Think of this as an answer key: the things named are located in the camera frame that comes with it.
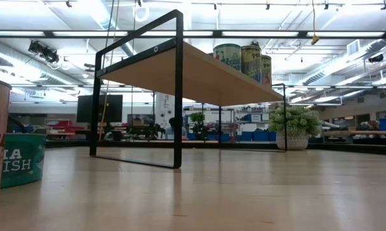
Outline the black aluminium rig frame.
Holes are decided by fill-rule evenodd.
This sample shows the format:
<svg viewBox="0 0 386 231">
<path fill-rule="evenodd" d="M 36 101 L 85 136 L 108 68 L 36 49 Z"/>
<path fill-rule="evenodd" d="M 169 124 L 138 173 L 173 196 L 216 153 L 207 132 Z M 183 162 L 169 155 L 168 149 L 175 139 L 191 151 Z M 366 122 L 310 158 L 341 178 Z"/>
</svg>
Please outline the black aluminium rig frame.
<svg viewBox="0 0 386 231">
<path fill-rule="evenodd" d="M 47 141 L 46 148 L 89 147 L 90 141 Z M 109 148 L 173 148 L 169 141 L 139 141 L 139 142 L 107 142 L 101 141 L 99 147 Z M 221 143 L 217 141 L 199 142 L 183 141 L 182 148 L 187 149 L 223 149 L 223 150 L 278 150 L 275 143 Z M 343 151 L 352 153 L 368 153 L 386 155 L 386 146 L 366 144 L 309 144 L 308 150 Z"/>
</svg>

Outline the small green background plant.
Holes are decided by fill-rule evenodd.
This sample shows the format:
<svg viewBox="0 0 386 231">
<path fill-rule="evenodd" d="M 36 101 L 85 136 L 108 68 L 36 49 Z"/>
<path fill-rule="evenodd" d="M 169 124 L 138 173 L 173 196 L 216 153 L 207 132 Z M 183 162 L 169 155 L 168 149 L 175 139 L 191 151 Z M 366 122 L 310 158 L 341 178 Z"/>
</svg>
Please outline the small green background plant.
<svg viewBox="0 0 386 231">
<path fill-rule="evenodd" d="M 190 115 L 191 121 L 194 123 L 192 131 L 195 135 L 196 140 L 206 139 L 206 127 L 204 124 L 205 115 L 202 112 L 195 112 Z"/>
</svg>

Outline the yellow label peas can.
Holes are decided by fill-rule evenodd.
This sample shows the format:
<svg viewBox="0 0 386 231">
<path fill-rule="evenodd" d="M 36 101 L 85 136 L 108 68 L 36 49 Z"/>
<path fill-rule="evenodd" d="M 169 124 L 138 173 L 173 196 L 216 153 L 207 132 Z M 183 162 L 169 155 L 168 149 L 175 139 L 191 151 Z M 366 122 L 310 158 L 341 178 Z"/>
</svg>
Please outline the yellow label peas can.
<svg viewBox="0 0 386 231">
<path fill-rule="evenodd" d="M 262 84 L 265 86 L 271 86 L 272 84 L 272 67 L 271 57 L 262 55 Z"/>
</svg>

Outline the blue peas tin can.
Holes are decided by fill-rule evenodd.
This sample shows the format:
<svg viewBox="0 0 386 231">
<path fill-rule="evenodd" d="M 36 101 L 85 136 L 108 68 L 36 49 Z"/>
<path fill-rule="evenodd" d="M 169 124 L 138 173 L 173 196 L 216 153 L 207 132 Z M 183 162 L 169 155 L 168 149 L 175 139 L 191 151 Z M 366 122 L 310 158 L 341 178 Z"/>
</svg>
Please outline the blue peas tin can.
<svg viewBox="0 0 386 231">
<path fill-rule="evenodd" d="M 261 49 L 257 43 L 241 47 L 241 71 L 257 82 L 261 82 Z"/>
</svg>

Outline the red tool cart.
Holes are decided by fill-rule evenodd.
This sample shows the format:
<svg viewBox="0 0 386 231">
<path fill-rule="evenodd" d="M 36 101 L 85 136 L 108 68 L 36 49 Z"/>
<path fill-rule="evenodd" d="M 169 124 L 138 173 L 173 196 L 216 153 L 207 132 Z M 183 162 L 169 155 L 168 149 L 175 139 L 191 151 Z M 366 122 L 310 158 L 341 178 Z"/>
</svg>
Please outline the red tool cart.
<svg viewBox="0 0 386 231">
<path fill-rule="evenodd" d="M 68 119 L 50 120 L 46 123 L 48 135 L 74 135 L 77 131 L 84 129 L 82 126 L 74 126 Z"/>
</svg>

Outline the wooden workbench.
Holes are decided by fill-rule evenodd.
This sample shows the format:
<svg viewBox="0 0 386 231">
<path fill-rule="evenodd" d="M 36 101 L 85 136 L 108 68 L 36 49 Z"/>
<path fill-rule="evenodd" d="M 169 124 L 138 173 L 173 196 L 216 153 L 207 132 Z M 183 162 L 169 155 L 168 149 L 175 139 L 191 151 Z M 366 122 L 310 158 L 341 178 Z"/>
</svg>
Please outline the wooden workbench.
<svg viewBox="0 0 386 231">
<path fill-rule="evenodd" d="M 354 136 L 354 135 L 385 135 L 386 131 L 362 131 L 362 130 L 355 130 L 355 131 L 327 131 L 322 132 L 321 135 L 323 137 L 329 137 L 329 136 Z"/>
</svg>

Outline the person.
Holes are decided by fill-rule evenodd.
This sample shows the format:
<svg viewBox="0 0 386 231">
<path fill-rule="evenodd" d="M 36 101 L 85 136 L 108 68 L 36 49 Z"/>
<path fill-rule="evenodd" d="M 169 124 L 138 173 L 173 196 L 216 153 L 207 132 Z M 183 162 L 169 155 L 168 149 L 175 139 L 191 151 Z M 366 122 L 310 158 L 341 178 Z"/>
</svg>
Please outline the person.
<svg viewBox="0 0 386 231">
<path fill-rule="evenodd" d="M 175 118 L 172 117 L 169 119 L 169 124 L 170 127 L 165 129 L 165 138 L 168 140 L 173 140 L 174 139 L 174 130 L 175 130 Z M 184 127 L 181 127 L 181 137 L 182 139 L 187 139 L 187 131 Z"/>
</svg>

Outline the wooden shelf black metal frame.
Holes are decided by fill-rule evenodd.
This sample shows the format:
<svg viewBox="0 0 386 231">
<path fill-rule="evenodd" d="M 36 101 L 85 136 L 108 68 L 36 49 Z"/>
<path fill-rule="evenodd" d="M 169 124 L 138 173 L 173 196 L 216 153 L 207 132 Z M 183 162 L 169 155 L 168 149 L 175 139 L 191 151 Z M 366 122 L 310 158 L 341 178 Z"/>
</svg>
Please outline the wooden shelf black metal frame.
<svg viewBox="0 0 386 231">
<path fill-rule="evenodd" d="M 103 65 L 104 55 L 171 20 L 176 25 L 175 34 L 169 40 L 108 67 Z M 184 38 L 183 14 L 179 10 L 172 10 L 96 53 L 89 151 L 91 157 L 98 156 L 101 132 L 97 128 L 102 123 L 98 119 L 99 95 L 103 80 L 174 96 L 176 130 L 171 169 L 178 169 L 182 164 L 183 99 L 193 99 L 220 108 L 285 101 L 284 96 L 184 42 Z"/>
</svg>

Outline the black ceiling-mounted device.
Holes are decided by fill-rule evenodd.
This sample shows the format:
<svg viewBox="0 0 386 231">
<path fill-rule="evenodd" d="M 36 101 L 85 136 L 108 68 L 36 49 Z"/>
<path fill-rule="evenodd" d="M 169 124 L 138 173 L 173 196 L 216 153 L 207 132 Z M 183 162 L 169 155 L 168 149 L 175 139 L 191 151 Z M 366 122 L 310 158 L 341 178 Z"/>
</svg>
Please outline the black ceiling-mounted device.
<svg viewBox="0 0 386 231">
<path fill-rule="evenodd" d="M 60 60 L 57 50 L 45 46 L 36 40 L 30 42 L 28 51 L 43 58 L 49 64 L 57 64 Z"/>
</svg>

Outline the black monitor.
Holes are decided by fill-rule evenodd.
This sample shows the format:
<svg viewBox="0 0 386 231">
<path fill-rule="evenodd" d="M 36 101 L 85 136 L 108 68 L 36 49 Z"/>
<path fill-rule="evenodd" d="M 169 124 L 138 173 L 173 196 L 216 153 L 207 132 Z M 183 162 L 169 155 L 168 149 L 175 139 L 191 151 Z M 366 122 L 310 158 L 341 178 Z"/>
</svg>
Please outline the black monitor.
<svg viewBox="0 0 386 231">
<path fill-rule="evenodd" d="M 76 121 L 79 123 L 90 123 L 92 119 L 93 95 L 79 96 L 77 104 Z M 101 122 L 120 123 L 122 121 L 122 95 L 99 96 L 97 120 Z"/>
</svg>

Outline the green potted plant white pot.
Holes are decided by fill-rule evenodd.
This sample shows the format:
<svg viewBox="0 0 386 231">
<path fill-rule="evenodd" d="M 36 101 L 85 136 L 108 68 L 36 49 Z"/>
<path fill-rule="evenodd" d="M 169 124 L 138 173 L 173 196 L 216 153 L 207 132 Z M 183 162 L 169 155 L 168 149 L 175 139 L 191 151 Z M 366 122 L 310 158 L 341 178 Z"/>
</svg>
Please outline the green potted plant white pot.
<svg viewBox="0 0 386 231">
<path fill-rule="evenodd" d="M 276 133 L 277 147 L 285 151 L 305 150 L 309 138 L 321 131 L 319 113 L 302 106 L 281 106 L 269 120 L 269 131 Z"/>
</svg>

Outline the short teal tuna can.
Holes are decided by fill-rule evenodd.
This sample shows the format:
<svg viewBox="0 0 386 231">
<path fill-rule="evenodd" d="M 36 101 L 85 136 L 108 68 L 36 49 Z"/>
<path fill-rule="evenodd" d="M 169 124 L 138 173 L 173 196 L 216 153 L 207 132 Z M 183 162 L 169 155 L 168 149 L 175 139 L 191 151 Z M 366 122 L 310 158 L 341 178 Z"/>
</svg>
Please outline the short teal tuna can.
<svg viewBox="0 0 386 231">
<path fill-rule="evenodd" d="M 46 136 L 7 133 L 1 188 L 29 184 L 42 179 Z"/>
</svg>

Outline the mixed vegetables tin can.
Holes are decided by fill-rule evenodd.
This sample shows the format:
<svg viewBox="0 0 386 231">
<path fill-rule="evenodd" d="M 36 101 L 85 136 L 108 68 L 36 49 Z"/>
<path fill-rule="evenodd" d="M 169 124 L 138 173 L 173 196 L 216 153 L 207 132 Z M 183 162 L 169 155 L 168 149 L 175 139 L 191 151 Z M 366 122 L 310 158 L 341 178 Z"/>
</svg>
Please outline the mixed vegetables tin can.
<svg viewBox="0 0 386 231">
<path fill-rule="evenodd" d="M 241 71 L 241 47 L 237 44 L 220 44 L 213 48 L 213 57 Z"/>
</svg>

